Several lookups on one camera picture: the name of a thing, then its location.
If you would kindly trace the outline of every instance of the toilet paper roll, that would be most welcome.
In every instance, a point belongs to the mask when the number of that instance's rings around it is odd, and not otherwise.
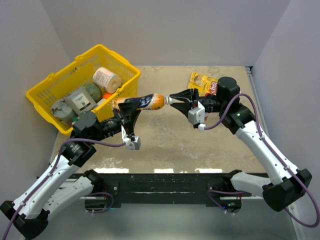
[[[95,84],[106,90],[108,93],[113,94],[122,83],[122,79],[119,75],[100,67],[93,75],[93,81]]]

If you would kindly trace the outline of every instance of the gray wall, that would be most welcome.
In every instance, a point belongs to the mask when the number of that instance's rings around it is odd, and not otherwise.
[[[257,60],[289,0],[41,0],[72,59],[101,43],[135,65]]]
[[[0,33],[1,204],[18,197],[47,168],[57,133],[25,92],[70,60],[39,0],[0,1]],[[1,237],[8,223],[0,214]],[[17,239],[14,227],[10,233],[8,240]]]
[[[270,138],[289,159],[313,174],[320,204],[320,1],[291,0],[252,73]],[[301,219],[313,223],[307,196],[298,202]],[[320,227],[304,228],[319,239]]]

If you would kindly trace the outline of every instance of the yellow basket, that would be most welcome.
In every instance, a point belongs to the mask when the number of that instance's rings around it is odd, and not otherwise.
[[[93,82],[93,75],[100,67],[105,67],[122,78],[122,87],[109,97],[102,105],[92,110],[99,121],[113,117],[111,103],[117,97],[136,97],[140,71],[128,60],[115,51],[98,44],[57,73],[51,73],[46,79],[26,92],[26,97],[33,103],[37,112],[62,134],[70,136],[72,127],[68,127],[51,112],[52,104],[72,93],[77,88]]]

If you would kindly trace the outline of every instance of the snack bag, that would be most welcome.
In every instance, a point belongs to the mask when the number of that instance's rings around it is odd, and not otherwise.
[[[198,89],[200,97],[207,94],[217,95],[217,88],[218,79],[197,72],[193,72],[191,74],[188,89]]]

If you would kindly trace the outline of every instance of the stained floor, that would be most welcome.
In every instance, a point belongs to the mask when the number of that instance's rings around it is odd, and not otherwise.
[[[138,95],[160,93],[164,96],[185,90],[193,71],[220,78],[233,77],[242,93],[253,97],[246,70],[243,66],[140,66],[141,78]],[[247,99],[241,102],[249,106]],[[211,113],[205,122],[211,126],[219,120]],[[123,173],[195,173],[230,172],[240,169],[248,173],[265,172],[251,151],[222,124],[215,129],[200,132],[176,109],[165,106],[157,111],[143,111],[135,125],[135,134],[141,138],[140,150],[124,147],[95,146],[97,152],[79,170]],[[57,135],[55,152],[67,139]],[[104,140],[120,143],[120,134]]]

